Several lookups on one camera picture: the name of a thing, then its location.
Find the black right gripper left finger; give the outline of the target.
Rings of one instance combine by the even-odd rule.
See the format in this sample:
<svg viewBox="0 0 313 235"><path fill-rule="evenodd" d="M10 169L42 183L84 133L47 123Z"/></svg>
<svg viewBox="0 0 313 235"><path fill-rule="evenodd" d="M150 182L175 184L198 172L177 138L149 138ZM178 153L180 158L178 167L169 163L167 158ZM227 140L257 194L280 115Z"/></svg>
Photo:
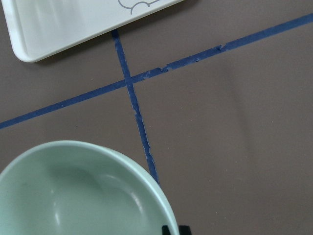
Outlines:
<svg viewBox="0 0 313 235"><path fill-rule="evenodd" d="M171 232L170 232L168 225L162 226L162 235L171 235Z"/></svg>

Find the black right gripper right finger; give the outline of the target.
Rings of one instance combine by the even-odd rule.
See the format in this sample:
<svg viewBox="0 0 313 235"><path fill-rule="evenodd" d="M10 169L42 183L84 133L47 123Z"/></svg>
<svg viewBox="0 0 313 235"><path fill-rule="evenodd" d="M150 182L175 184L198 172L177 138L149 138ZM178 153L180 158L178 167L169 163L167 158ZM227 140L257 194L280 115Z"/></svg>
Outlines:
<svg viewBox="0 0 313 235"><path fill-rule="evenodd" d="M180 235L191 235L191 229L188 225L179 225Z"/></svg>

